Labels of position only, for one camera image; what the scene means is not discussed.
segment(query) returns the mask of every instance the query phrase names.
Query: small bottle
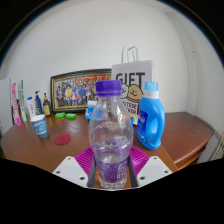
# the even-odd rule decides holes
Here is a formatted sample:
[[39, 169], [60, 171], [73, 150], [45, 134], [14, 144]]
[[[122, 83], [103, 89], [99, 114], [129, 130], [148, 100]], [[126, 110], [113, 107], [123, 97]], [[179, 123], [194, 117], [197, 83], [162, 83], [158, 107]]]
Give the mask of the small bottle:
[[161, 145], [165, 125], [165, 112], [159, 100], [157, 82], [145, 82], [143, 97], [139, 102], [136, 134], [140, 142], [150, 150]]
[[50, 116], [52, 114], [51, 112], [51, 104], [50, 102], [48, 101], [48, 98], [46, 96], [46, 93], [44, 93], [44, 102], [43, 102], [43, 109], [44, 109], [44, 114], [46, 116]]
[[36, 107], [35, 107], [32, 97], [29, 97], [27, 99], [27, 105], [28, 105], [28, 109], [29, 109], [29, 113], [30, 113], [30, 119], [32, 119], [33, 117], [35, 117], [37, 115]]
[[103, 188], [120, 189], [127, 181], [127, 164], [133, 144], [130, 115], [120, 97], [120, 80], [96, 83], [98, 101], [89, 123], [89, 141]]
[[36, 95], [35, 104], [36, 104], [37, 115], [43, 114], [42, 107], [41, 107], [41, 100], [38, 95]]

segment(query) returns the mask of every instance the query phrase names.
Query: cup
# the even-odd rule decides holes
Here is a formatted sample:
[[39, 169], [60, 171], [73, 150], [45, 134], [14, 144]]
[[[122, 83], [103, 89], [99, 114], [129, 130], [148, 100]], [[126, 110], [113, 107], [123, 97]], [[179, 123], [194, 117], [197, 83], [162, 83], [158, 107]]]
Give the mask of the cup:
[[41, 139], [48, 137], [46, 117], [44, 114], [37, 115], [31, 120], [34, 130]]

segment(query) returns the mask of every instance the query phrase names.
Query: detergent bottle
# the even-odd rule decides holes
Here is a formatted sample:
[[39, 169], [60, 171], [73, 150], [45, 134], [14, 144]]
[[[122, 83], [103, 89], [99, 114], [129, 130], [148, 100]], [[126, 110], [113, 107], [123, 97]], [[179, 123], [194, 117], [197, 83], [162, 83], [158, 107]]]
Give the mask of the detergent bottle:
[[147, 149], [155, 150], [161, 145], [164, 126], [165, 112], [159, 100], [158, 83], [145, 82], [139, 102], [137, 137]]
[[40, 114], [43, 114], [43, 110], [41, 107], [41, 101], [40, 101], [40, 97], [38, 96], [38, 92], [39, 91], [35, 92], [35, 94], [36, 94], [35, 104], [36, 104], [37, 115], [40, 115]]

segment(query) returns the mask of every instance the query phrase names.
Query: picture frame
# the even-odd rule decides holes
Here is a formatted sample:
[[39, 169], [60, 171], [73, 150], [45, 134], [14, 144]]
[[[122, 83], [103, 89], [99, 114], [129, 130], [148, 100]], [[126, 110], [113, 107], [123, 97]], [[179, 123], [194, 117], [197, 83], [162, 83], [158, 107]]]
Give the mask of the picture frame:
[[85, 112], [88, 100], [97, 101], [96, 82], [111, 79], [111, 69], [92, 69], [51, 76], [51, 107], [55, 113]]

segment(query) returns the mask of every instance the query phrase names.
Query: paper bag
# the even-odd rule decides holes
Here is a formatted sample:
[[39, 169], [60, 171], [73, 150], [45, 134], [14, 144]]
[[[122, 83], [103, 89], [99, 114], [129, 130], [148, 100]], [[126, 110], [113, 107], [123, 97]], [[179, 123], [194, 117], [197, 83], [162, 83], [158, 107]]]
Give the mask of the paper bag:
[[[123, 63], [124, 49], [129, 46], [127, 50], [127, 63]], [[135, 46], [126, 45], [122, 49], [121, 64], [112, 65], [111, 79], [121, 80], [122, 82], [122, 96], [125, 107], [130, 115], [134, 117], [133, 124], [137, 125], [139, 114], [139, 102], [143, 96], [146, 81], [154, 81], [153, 61], [138, 60], [138, 49]], [[129, 51], [132, 50], [133, 62], [129, 62]]]

